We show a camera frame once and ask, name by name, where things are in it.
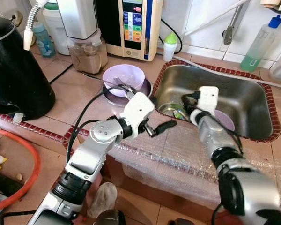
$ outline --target sink basin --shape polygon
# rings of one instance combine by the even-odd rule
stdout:
[[[266,92],[260,84],[216,75],[187,65],[164,68],[155,83],[157,109],[169,102],[182,105],[181,96],[192,93],[201,86],[216,86],[219,88],[216,109],[232,119],[235,131],[240,136],[266,139],[273,133]]]

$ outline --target electric kettle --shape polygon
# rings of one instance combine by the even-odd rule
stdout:
[[[45,115],[55,94],[23,39],[8,19],[0,16],[0,114],[23,113],[23,120]]]

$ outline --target kitchen counter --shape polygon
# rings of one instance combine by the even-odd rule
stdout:
[[[31,51],[49,81],[71,64],[69,56],[57,54],[53,58],[42,58],[36,46]],[[180,53],[179,56],[196,63],[240,70],[237,63],[185,53]],[[152,62],[109,55],[108,64],[97,76],[101,78],[103,72],[111,66],[132,64],[141,68],[147,79],[154,83],[164,63],[161,55],[157,55]],[[267,69],[259,68],[253,74],[263,80],[272,81]],[[67,144],[70,127],[87,102],[101,90],[102,83],[87,78],[72,67],[52,87],[56,94],[56,103],[44,117],[17,126],[0,115],[0,126],[65,155],[64,146]],[[272,87],[272,92],[281,124],[281,90]],[[105,120],[112,115],[118,115],[122,110],[123,107],[112,105],[101,96],[86,111],[81,123],[91,119]],[[149,124],[155,128],[167,120],[170,118],[155,111],[150,116]],[[272,142],[257,143],[242,138],[242,143],[245,157],[276,181],[281,194],[281,135]],[[134,140],[124,140],[109,154],[126,165],[124,171],[127,176],[145,184],[210,208],[219,202],[215,168],[202,148],[197,128],[190,123],[178,121],[176,127],[153,139],[143,133]]]

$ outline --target orange hose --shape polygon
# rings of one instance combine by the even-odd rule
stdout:
[[[17,201],[31,188],[33,183],[37,180],[37,177],[41,170],[41,158],[40,158],[37,150],[28,141],[24,140],[23,138],[21,138],[17,135],[14,135],[8,131],[5,131],[5,130],[0,130],[0,134],[5,135],[5,136],[15,140],[16,142],[22,144],[24,147],[26,147],[31,152],[31,154],[33,156],[33,160],[34,160],[34,168],[32,171],[32,175],[30,176],[30,178],[28,179],[26,184],[24,184],[24,186],[20,190],[18,190],[16,193],[14,193],[9,198],[0,202],[0,210],[1,210],[5,207],[11,205],[15,201]]]

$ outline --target small bowl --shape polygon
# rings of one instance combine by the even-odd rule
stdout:
[[[145,80],[145,74],[140,68],[128,64],[110,67],[104,72],[102,79],[116,84],[114,80],[115,77],[120,78],[124,84],[132,86],[136,90],[141,89]],[[108,83],[104,82],[104,84],[106,88],[111,87]],[[125,92],[123,90],[111,89],[110,92],[116,96],[125,97]]]

